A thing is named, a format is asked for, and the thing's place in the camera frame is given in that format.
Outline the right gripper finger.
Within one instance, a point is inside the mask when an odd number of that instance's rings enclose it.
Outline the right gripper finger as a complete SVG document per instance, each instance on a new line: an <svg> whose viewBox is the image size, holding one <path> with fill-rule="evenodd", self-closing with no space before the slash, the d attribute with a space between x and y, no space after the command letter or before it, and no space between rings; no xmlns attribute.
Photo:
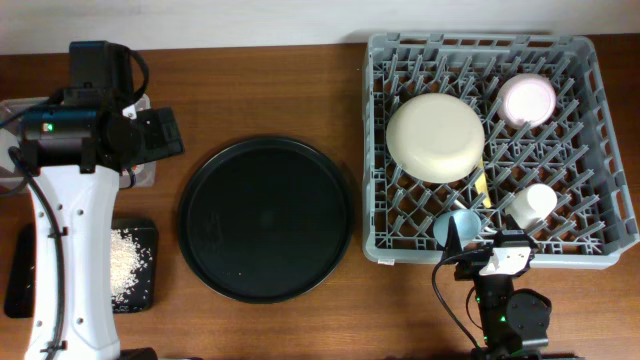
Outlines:
<svg viewBox="0 0 640 360"><path fill-rule="evenodd" d="M457 224L453 217L448 220L447 238L443 251L443 260L455 257L463 252Z"/></svg>
<svg viewBox="0 0 640 360"><path fill-rule="evenodd" d="M506 216L505 228L493 237L494 246L530 246L531 238L517 224L511 215Z"/></svg>

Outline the light blue plastic cup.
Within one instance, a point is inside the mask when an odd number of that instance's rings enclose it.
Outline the light blue plastic cup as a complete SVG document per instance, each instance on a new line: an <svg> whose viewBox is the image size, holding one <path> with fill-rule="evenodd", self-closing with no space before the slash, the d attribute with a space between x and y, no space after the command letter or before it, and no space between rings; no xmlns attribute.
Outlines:
<svg viewBox="0 0 640 360"><path fill-rule="evenodd" d="M479 216L471 210L455 210L442 214L433 225L434 237L442 247L446 245L450 219L455 221L462 248L474 240L482 230Z"/></svg>

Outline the white plastic cup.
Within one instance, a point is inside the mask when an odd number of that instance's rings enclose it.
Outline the white plastic cup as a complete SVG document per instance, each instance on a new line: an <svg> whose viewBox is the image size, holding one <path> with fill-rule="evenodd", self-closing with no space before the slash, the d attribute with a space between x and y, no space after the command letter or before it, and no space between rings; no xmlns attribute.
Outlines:
<svg viewBox="0 0 640 360"><path fill-rule="evenodd" d="M555 191L548 185L538 183L516 193L505 213L510 215L520 228L528 230L546 219L556 205Z"/></svg>

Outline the yellow plastic knife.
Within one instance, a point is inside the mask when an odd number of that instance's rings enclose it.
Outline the yellow plastic knife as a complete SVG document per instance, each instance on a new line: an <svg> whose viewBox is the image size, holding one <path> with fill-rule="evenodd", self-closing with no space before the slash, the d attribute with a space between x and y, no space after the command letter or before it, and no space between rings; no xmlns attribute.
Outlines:
<svg viewBox="0 0 640 360"><path fill-rule="evenodd" d="M492 207L492 201L489 195L489 188L488 188L488 182L487 182L487 177L486 177L486 172L484 170L484 162L483 160L480 160L477 167L481 170L481 174L478 177L478 179L475 181L474 186L476 191L479 194L483 194L484 195L484 199L482 201L483 206L485 208L491 208Z"/></svg>

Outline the large beige bowl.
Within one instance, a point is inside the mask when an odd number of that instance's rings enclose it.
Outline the large beige bowl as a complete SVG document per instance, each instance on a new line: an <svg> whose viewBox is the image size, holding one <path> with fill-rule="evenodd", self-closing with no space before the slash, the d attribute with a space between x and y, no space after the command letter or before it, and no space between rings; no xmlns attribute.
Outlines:
<svg viewBox="0 0 640 360"><path fill-rule="evenodd" d="M451 183L470 175L479 165L484 144L479 116L447 94L408 100L386 128L386 146L396 165L428 183Z"/></svg>

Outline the pile of rice grains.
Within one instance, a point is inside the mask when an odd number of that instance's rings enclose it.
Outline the pile of rice grains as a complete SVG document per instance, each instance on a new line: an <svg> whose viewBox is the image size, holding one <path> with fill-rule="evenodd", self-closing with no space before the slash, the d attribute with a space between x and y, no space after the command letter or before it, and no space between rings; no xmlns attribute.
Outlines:
<svg viewBox="0 0 640 360"><path fill-rule="evenodd" d="M110 285L114 304L132 305L138 297L149 298L151 255L151 248L144 246L132 231L111 231Z"/></svg>

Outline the small pink bowl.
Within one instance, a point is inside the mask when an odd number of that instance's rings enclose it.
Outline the small pink bowl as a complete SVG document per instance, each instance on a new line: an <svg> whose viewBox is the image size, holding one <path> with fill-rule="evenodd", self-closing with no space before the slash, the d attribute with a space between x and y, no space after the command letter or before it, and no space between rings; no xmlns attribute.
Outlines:
<svg viewBox="0 0 640 360"><path fill-rule="evenodd" d="M502 100L498 109L501 120L512 128L531 128L542 125L555 111L557 96L551 82L537 74L519 74L500 88Z"/></svg>

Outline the white plastic fork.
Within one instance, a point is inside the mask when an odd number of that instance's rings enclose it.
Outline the white plastic fork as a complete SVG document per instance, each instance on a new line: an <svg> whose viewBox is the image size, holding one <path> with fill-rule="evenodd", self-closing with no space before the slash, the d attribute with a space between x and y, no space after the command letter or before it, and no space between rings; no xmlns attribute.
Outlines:
<svg viewBox="0 0 640 360"><path fill-rule="evenodd" d="M468 210L468 208L467 208L467 207L466 207L466 206L465 206L461 201L459 201L459 200L454 200L453 205L454 205L456 208L463 209L463 210ZM482 231L483 231L484 233L487 233L487 234L495 234L495 233L497 233L497 230L496 230L496 229L493 229L493 228L491 228L491 227L489 227L489 226L485 226L485 227L484 227L484 229L483 229Z"/></svg>

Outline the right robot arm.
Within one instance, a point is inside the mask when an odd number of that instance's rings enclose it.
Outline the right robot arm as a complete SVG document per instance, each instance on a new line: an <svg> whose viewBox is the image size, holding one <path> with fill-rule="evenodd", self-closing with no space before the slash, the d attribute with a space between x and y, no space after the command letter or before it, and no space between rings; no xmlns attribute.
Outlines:
<svg viewBox="0 0 640 360"><path fill-rule="evenodd" d="M549 344L551 301L513 284L530 269L537 244L513 218L508 223L491 244L471 250L462 249L456 222L451 219L447 225L445 254L437 265L453 265L457 281L473 283L468 296L477 303L484 343L478 343L448 306L444 309L470 339L472 359L539 359L540 349Z"/></svg>

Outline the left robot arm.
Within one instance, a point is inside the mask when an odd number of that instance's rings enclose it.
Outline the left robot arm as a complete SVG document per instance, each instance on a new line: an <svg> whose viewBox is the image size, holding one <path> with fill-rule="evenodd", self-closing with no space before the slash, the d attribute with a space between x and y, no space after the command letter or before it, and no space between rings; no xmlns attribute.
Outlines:
<svg viewBox="0 0 640 360"><path fill-rule="evenodd" d="M28 184L35 216L35 299L28 359L154 359L124 350L111 304L110 233L125 170L180 155L169 108L138 111L150 78L142 56L107 41L69 46L70 84L14 115L8 154Z"/></svg>

